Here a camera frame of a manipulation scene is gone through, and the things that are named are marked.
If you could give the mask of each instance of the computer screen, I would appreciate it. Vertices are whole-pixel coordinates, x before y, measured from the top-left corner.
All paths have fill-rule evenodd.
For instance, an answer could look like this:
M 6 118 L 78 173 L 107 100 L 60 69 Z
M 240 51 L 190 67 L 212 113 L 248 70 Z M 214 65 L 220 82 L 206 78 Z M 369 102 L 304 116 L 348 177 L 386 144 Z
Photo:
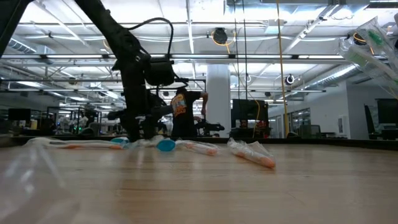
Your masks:
M 30 121 L 30 109 L 9 108 L 8 120 L 10 121 Z
M 260 113 L 258 120 L 267 121 L 268 120 L 268 107 L 264 101 L 258 100 L 260 104 Z M 237 100 L 233 99 L 232 102 L 233 110 L 233 120 L 255 120 L 257 119 L 257 114 L 259 111 L 258 104 L 255 100 Z
M 398 100 L 379 99 L 377 100 L 377 110 L 380 124 L 398 124 Z

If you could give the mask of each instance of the white wall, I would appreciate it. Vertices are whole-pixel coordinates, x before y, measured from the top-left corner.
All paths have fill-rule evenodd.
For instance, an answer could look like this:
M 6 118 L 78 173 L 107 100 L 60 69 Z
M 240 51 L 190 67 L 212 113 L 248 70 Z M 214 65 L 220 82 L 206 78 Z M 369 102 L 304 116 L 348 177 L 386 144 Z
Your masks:
M 30 108 L 46 111 L 48 106 L 59 106 L 59 98 L 30 92 L 28 97 L 19 93 L 0 93 L 0 108 Z
M 346 83 L 339 83 L 338 87 L 326 88 L 326 93 L 309 93 L 304 101 L 288 101 L 287 112 L 293 112 L 310 108 L 311 124 L 317 124 L 321 127 L 321 132 L 338 133 L 338 118 L 348 116 L 348 99 Z M 271 108 L 269 117 L 284 114 L 283 106 Z M 347 126 L 347 137 L 349 135 L 349 126 Z
M 377 85 L 348 85 L 349 127 L 352 139 L 369 139 L 364 105 L 377 106 L 376 99 L 393 98 Z

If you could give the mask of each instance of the ceiling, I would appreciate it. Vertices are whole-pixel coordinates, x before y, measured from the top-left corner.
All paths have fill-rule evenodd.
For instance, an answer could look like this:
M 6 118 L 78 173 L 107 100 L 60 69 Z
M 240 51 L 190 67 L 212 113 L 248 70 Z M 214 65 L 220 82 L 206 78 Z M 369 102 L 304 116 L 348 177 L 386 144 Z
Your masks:
M 338 53 L 338 42 L 340 38 L 347 36 L 365 22 L 378 16 L 380 26 L 394 22 L 394 15 L 397 9 L 366 8 L 369 1 L 346 0 L 347 3 L 355 4 L 342 7 L 331 17 L 325 17 L 324 21 L 307 30 L 301 41 L 298 41 L 290 50 L 285 50 L 287 55 L 336 55 Z M 137 23 L 153 17 L 164 17 L 174 24 L 174 42 L 172 54 L 221 54 L 226 55 L 228 50 L 231 54 L 259 54 L 278 55 L 279 39 L 277 38 L 277 9 L 275 4 L 263 4 L 265 0 L 242 0 L 236 1 L 236 13 L 233 11 L 232 0 L 146 0 L 146 1 L 125 1 L 125 0 L 102 0 L 105 8 L 111 11 L 114 19 L 125 27 L 132 27 Z M 282 50 L 286 49 L 292 40 L 310 27 L 312 22 L 327 7 L 328 1 L 322 0 L 301 0 L 301 4 L 282 4 L 280 18 L 283 19 L 281 27 Z M 243 13 L 242 3 L 246 4 Z M 69 31 L 60 26 L 59 21 L 66 24 Z M 192 43 L 190 42 L 190 27 L 192 29 Z M 223 27 L 229 36 L 229 49 L 225 46 L 216 45 L 211 33 L 216 27 Z M 235 30 L 237 41 L 233 42 Z M 83 44 L 71 33 L 76 34 L 88 45 Z M 151 54 L 164 54 L 167 52 L 170 27 L 164 23 L 153 23 L 140 27 L 132 32 L 140 39 L 141 45 Z M 44 54 L 43 47 L 46 46 L 47 53 L 51 54 L 107 54 L 112 53 L 104 45 L 101 32 L 91 23 L 89 18 L 72 0 L 44 0 L 40 3 L 31 3 L 26 9 L 14 37 L 20 43 L 36 49 Z M 11 47 L 8 47 L 5 54 L 22 54 Z M 248 88 L 278 90 L 281 88 L 280 63 L 267 63 L 260 60 L 250 61 L 246 65 L 244 60 L 239 61 L 239 73 L 244 76 L 245 71 L 249 75 Z M 53 79 L 117 79 L 117 73 L 110 73 L 109 69 L 114 62 L 109 60 L 88 60 L 88 59 L 51 59 L 53 65 L 38 62 L 34 59 L 9 58 L 0 62 L 10 67 L 23 68 L 17 73 L 3 73 L 4 78 L 31 78 L 38 79 L 48 77 Z M 82 63 L 84 66 L 74 67 L 73 64 Z M 205 79 L 207 65 L 214 63 L 209 60 L 176 60 L 173 66 L 177 75 L 185 78 Z M 237 75 L 237 62 L 224 62 L 229 64 L 232 76 Z M 296 82 L 310 82 L 317 76 L 338 66 L 340 62 L 310 61 L 289 62 L 284 64 L 284 74 L 292 74 Z M 47 83 L 56 85 L 59 88 L 82 89 L 89 88 L 90 83 Z M 101 86 L 104 89 L 122 88 L 120 82 L 106 82 Z M 201 83 L 190 83 L 191 89 L 204 88 Z M 253 93 L 255 98 L 264 99 L 264 92 Z M 109 101 L 112 99 L 97 97 L 96 93 L 86 94 L 89 100 L 97 102 Z

